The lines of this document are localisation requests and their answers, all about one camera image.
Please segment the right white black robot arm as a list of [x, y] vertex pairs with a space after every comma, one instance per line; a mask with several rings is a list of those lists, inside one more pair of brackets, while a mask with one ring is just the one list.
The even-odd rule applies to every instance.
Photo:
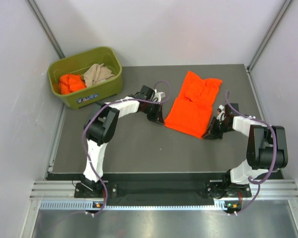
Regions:
[[224, 120], [213, 117], [203, 139], [222, 139], [226, 132], [236, 131], [248, 137], [246, 159], [226, 174], [222, 191], [234, 196], [246, 184], [262, 184], [275, 170], [288, 164], [285, 129], [271, 126], [254, 117], [227, 116]]

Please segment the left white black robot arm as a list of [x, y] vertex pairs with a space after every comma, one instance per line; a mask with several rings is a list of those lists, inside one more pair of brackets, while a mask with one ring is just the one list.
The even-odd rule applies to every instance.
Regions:
[[91, 196], [96, 197], [102, 193], [103, 185], [99, 179], [103, 176], [105, 150], [114, 136], [118, 119], [137, 112], [145, 113], [150, 121], [164, 124], [161, 96], [155, 96], [153, 100], [145, 102], [133, 97], [125, 97], [112, 103], [100, 102], [96, 103], [91, 111], [84, 126], [87, 129], [85, 137], [91, 160], [86, 162], [83, 172], [84, 176], [90, 180], [87, 182], [85, 190]]

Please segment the orange t-shirt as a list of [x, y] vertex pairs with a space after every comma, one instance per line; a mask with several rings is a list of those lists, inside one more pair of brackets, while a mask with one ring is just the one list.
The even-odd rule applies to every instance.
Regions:
[[179, 95], [164, 120], [165, 126], [201, 138], [207, 131], [222, 80], [202, 79], [187, 72]]

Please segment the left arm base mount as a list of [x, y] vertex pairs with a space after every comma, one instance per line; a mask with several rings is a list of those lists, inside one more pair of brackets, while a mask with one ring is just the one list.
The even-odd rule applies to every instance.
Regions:
[[83, 174], [78, 176], [79, 182], [75, 185], [75, 198], [105, 198], [107, 194], [100, 181], [87, 179]]

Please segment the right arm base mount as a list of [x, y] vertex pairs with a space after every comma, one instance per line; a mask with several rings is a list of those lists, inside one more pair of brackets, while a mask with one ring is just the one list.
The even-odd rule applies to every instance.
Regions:
[[229, 172], [222, 176], [222, 180], [211, 180], [205, 183], [208, 196], [214, 199], [222, 198], [250, 198], [252, 193], [249, 184], [236, 184], [231, 181]]

